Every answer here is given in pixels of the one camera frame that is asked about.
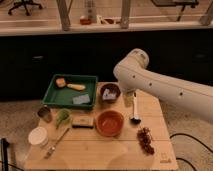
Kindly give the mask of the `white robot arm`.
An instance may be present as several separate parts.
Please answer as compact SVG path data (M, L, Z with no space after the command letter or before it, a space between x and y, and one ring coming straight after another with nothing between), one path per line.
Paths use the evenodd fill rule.
M148 54L131 50L114 67L113 74L125 93L136 89L169 101L213 124L213 86L194 83L147 70Z

